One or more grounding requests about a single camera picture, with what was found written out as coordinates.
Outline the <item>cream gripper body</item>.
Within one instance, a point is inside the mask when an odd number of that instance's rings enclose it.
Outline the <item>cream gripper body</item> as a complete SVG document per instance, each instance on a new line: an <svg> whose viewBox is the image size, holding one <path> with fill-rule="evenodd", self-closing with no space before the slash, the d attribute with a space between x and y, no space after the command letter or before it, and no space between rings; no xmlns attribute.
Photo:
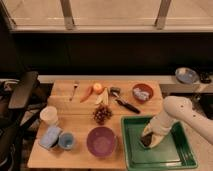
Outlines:
<svg viewBox="0 0 213 171"><path fill-rule="evenodd" d="M141 137L149 133L152 133L152 142L148 147L145 147L144 145L143 146L145 148L156 147L164 139L164 137L169 133L169 131L170 131L169 127L152 126L150 123L148 123L143 129L141 133Z"/></svg>

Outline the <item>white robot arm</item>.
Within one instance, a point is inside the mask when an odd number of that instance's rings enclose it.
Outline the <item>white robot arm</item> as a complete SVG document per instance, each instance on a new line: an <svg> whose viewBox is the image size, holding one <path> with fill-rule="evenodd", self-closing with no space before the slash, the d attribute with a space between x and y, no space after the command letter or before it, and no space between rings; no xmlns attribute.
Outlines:
<svg viewBox="0 0 213 171"><path fill-rule="evenodd" d="M145 126L140 141L146 148L157 146L170 132L173 124L181 120L213 144L213 121L193 110L192 102L185 97L167 96L162 111Z"/></svg>

